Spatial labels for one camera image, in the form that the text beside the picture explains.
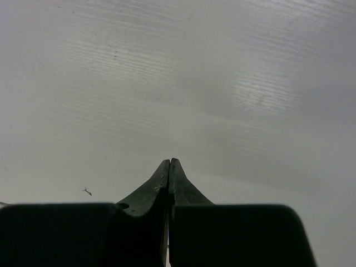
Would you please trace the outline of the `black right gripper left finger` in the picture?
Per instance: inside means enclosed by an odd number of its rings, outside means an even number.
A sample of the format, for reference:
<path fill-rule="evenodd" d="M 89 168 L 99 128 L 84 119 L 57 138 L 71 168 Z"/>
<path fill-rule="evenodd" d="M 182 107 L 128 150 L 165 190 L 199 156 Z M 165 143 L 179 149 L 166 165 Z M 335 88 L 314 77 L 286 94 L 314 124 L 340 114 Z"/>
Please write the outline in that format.
<path fill-rule="evenodd" d="M 1 209 L 2 266 L 165 266 L 169 160 L 117 203 Z"/>

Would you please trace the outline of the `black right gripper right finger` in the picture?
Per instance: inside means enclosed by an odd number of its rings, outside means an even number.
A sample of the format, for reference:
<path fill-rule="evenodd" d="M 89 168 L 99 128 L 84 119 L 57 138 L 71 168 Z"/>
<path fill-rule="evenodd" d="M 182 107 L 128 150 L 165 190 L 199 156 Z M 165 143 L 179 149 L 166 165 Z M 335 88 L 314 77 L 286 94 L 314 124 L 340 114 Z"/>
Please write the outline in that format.
<path fill-rule="evenodd" d="M 172 266 L 316 266 L 298 214 L 286 205 L 217 205 L 169 169 L 169 261 Z"/>

